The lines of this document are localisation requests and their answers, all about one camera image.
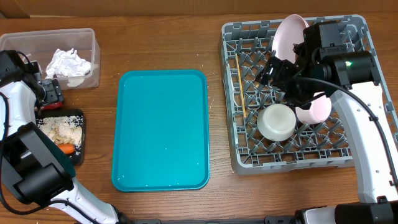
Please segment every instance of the wooden table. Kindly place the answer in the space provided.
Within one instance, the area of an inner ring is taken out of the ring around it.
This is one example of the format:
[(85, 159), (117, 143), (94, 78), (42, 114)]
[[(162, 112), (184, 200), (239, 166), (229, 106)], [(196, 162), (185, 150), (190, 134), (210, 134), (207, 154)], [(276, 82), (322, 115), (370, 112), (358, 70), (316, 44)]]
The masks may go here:
[[(94, 29), (101, 48), (99, 87), (68, 90), (64, 95), (66, 108), (80, 108), (87, 117), (86, 157), (76, 171), (79, 181), (99, 199), (115, 205), (130, 218), (262, 218), (265, 215), (290, 215), (300, 208), (358, 201), (353, 168), (307, 169), (252, 176), (238, 176), (232, 172), (218, 55), (221, 26), (226, 22), (286, 16), (288, 14), (9, 19), (0, 21), (0, 34)], [(397, 103), (398, 21), (390, 19), (395, 18), (395, 14), (389, 13), (363, 16), (369, 24), (390, 94)], [(209, 109), (210, 181), (196, 191), (118, 192), (111, 182), (118, 81), (130, 70), (176, 68), (201, 70), (208, 81), (208, 96), (214, 100)], [(19, 210), (33, 207), (21, 205), (8, 192), (6, 199)], [(21, 217), (1, 207), (0, 217), (1, 223), (73, 223), (72, 218), (52, 208)]]

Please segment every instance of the teal tray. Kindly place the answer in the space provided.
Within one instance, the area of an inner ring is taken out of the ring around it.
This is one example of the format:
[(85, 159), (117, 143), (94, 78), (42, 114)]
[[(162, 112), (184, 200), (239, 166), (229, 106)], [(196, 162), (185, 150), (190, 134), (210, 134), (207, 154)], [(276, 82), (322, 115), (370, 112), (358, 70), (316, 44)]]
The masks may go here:
[(206, 77), (131, 71), (119, 81), (112, 183), (123, 192), (193, 190), (210, 177)]

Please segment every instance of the gray dish rack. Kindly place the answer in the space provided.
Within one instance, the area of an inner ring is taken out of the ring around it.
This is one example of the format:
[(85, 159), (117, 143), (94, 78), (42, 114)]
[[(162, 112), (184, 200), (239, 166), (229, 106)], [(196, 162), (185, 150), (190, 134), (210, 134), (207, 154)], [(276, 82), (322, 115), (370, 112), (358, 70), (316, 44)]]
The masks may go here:
[[(397, 115), (381, 72), (379, 60), (365, 19), (359, 15), (305, 18), (309, 25), (336, 20), (341, 38), (349, 50), (371, 52), (382, 77), (387, 118), (396, 144)], [(228, 137), (232, 168), (237, 174), (287, 172), (310, 167), (353, 166), (344, 129), (332, 111), (323, 123), (307, 125), (299, 121), (294, 134), (286, 141), (271, 142), (257, 129), (258, 112), (274, 103), (284, 103), (284, 93), (270, 86), (256, 85), (254, 78), (272, 55), (272, 41), (283, 19), (270, 21), (229, 22), (221, 29), (220, 65), (224, 84)], [(235, 54), (239, 56), (246, 119), (240, 100)]]

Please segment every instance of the crumpled paper towel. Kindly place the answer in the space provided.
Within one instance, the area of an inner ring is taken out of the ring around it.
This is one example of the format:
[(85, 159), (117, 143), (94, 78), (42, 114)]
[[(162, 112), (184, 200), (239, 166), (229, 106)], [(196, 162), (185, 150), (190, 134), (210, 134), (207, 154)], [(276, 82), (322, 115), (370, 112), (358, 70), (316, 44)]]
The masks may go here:
[[(53, 78), (54, 75), (59, 77), (82, 77), (91, 69), (91, 62), (80, 58), (77, 50), (71, 49), (67, 52), (57, 49), (52, 57), (51, 62), (45, 69), (47, 76), (45, 78)], [(84, 78), (73, 78), (67, 84), (69, 87), (76, 87), (84, 82)]]

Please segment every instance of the wooden stick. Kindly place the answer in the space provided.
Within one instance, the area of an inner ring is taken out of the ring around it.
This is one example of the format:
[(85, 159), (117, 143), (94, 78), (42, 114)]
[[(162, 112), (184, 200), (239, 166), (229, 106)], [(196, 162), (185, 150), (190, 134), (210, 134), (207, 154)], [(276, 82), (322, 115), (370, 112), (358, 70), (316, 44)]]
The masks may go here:
[(240, 70), (240, 68), (239, 68), (238, 53), (235, 53), (235, 60), (236, 60), (236, 69), (238, 69), (239, 90), (240, 90), (240, 92), (241, 92), (241, 101), (242, 101), (242, 109), (243, 109), (243, 118), (246, 118), (246, 107), (245, 107), (245, 105), (244, 105), (244, 93), (243, 93), (243, 86), (242, 86), (241, 70)]

